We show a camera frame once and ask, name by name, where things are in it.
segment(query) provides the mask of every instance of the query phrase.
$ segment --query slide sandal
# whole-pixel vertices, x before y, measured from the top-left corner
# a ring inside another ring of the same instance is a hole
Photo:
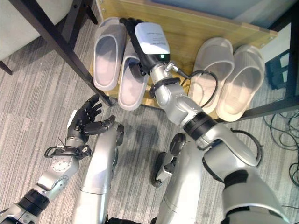
[[[214,37],[202,44],[198,51],[193,71],[211,71],[218,78],[218,90],[211,102],[203,108],[205,113],[211,113],[215,109],[225,79],[231,74],[233,69],[233,47],[229,40],[222,37]],[[212,96],[215,84],[216,82],[211,75],[196,75],[191,78],[188,96],[198,105],[204,105]]]
[[[118,17],[104,20],[95,34],[93,83],[99,90],[111,90],[118,81],[127,32]]]
[[[139,107],[149,79],[149,75],[142,76],[140,74],[139,62],[132,42],[129,41],[121,65],[121,83],[118,91],[118,104],[127,111]]]
[[[238,120],[263,83],[265,64],[258,48],[243,45],[235,52],[235,69],[227,78],[216,106],[225,121]]]

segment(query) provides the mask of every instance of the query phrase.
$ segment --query black joint ring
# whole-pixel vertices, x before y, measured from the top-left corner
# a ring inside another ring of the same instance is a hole
[[[151,89],[149,90],[149,94],[151,97],[156,98],[155,96],[155,92],[157,89],[159,89],[162,85],[171,85],[174,83],[180,83],[181,80],[180,78],[168,78],[168,79],[162,79],[160,81],[158,81],[155,85],[153,85],[151,87]]]

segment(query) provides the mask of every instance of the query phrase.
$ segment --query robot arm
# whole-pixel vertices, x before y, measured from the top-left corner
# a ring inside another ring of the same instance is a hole
[[[223,124],[205,114],[186,96],[179,80],[172,77],[171,70],[185,75],[170,62],[162,28],[132,18],[122,18],[120,22],[126,26],[140,58],[139,67],[152,78],[152,93],[168,119],[183,128],[200,150],[210,148],[203,157],[203,164],[216,180],[225,184],[222,224],[288,223],[274,193],[259,177],[257,161],[250,149]]]
[[[91,155],[89,146],[85,145],[88,136],[103,133],[114,124],[114,116],[94,122],[101,113],[101,104],[95,105],[98,100],[99,96],[94,95],[73,113],[65,144],[50,147],[45,153],[46,157],[53,158],[50,168],[18,203],[2,214],[1,224],[36,224],[41,212],[66,187],[79,169],[79,160]]]

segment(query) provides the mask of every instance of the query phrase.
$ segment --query wire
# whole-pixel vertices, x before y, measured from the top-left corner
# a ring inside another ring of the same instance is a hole
[[[297,207],[294,207],[294,206],[290,206],[290,205],[282,205],[281,207],[287,207],[287,208],[291,208],[291,209],[299,209]]]
[[[273,126],[275,118],[279,117],[286,121],[286,128],[284,130]],[[298,124],[298,118],[299,110],[296,110],[295,113],[289,117],[284,116],[281,113],[274,114],[271,117],[270,123],[268,123],[265,117],[263,117],[265,124],[270,128],[270,134],[274,143],[281,149],[288,151],[297,151],[297,162],[294,162],[289,166],[289,177],[293,184],[297,187],[299,187],[299,127],[295,127],[293,123],[294,121],[296,121]],[[279,132],[278,140],[274,136],[275,131]],[[285,142],[283,142],[283,138],[285,137],[289,137],[289,139],[292,139],[293,144],[286,144]]]
[[[197,71],[194,71],[194,72],[192,72],[190,75],[188,75],[187,77],[183,76],[185,79],[183,80],[181,86],[183,86],[183,85],[185,84],[185,82],[186,82],[188,79],[191,79],[193,76],[198,75],[198,74],[199,74],[200,76],[202,76],[203,74],[211,75],[211,76],[215,79],[215,82],[216,82],[216,84],[215,84],[215,89],[214,89],[214,91],[213,91],[211,97],[209,98],[209,100],[208,100],[205,104],[203,104],[203,105],[201,106],[201,107],[205,107],[206,105],[208,105],[208,104],[212,101],[212,99],[215,97],[216,92],[217,92],[217,90],[218,90],[218,82],[219,82],[219,81],[218,81],[218,78],[217,78],[217,76],[215,75],[215,73],[213,73],[213,72],[211,72],[211,71],[206,71],[206,70],[197,70]]]
[[[0,215],[3,214],[4,212],[6,212],[7,210],[8,210],[8,208],[4,209],[3,211],[0,211]]]
[[[299,209],[299,208],[297,208],[297,207],[290,206],[290,205],[282,205],[281,207],[287,207],[287,208],[291,208],[291,209]]]
[[[263,146],[261,145],[261,143],[256,139],[256,137],[254,137],[252,134],[250,134],[246,131],[236,130],[236,129],[233,129],[233,128],[231,128],[230,130],[234,133],[245,134],[253,140],[253,142],[254,142],[254,144],[256,145],[256,148],[257,148],[257,154],[256,154],[257,165],[256,166],[258,167],[261,164],[262,157],[263,157]]]

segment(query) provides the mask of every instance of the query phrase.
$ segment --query wooden shelf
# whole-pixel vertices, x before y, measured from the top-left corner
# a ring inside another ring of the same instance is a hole
[[[111,16],[134,17],[160,24],[170,45],[171,59],[187,74],[193,70],[194,60],[202,43],[212,37],[227,38],[236,49],[243,44],[260,48],[277,36],[275,31],[247,23],[147,0],[97,0],[97,3],[103,19]],[[186,82],[184,85],[186,93],[189,84]],[[148,83],[142,103],[158,107],[156,101],[149,96],[150,86],[151,82]],[[116,98],[117,92],[118,86],[105,93]]]

